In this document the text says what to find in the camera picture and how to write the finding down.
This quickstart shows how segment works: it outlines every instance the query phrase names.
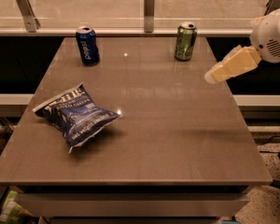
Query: can top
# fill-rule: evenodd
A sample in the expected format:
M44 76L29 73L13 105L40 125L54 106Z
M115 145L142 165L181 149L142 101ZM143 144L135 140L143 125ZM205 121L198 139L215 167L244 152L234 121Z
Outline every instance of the can top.
M80 26L77 28L77 32L80 34L87 34L92 31L90 26Z
M180 26L184 29L187 29L187 30L192 30L192 29L196 28L196 26L193 22L182 22L180 24Z

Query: soda can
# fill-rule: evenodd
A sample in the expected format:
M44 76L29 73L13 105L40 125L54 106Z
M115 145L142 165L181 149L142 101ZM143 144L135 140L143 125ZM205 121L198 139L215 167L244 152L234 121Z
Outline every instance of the soda can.
M180 61L188 61L192 57L197 28L192 22L183 22L177 29L175 57Z
M94 30L88 26L80 26L77 28L76 39L82 62L87 66L98 64L100 54Z

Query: dark blue chip bag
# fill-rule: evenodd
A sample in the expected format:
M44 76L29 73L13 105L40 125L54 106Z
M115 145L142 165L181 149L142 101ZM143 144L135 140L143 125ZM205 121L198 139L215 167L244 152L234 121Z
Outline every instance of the dark blue chip bag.
M69 152L120 117L115 112L96 106L82 83L47 100L33 111L63 133L71 146Z

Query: green can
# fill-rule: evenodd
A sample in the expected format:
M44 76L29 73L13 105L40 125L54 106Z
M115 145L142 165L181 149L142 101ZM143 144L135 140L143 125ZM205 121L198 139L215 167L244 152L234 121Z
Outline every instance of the green can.
M192 57L197 28L192 22L183 22L177 29L175 57L180 61L188 61Z

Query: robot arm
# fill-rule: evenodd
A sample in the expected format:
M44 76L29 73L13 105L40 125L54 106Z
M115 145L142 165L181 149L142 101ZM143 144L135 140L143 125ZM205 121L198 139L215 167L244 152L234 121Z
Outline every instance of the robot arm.
M205 74L205 80L215 84L240 76L257 68L261 59L280 63L280 9L254 20L250 41L251 47L238 46L215 64Z

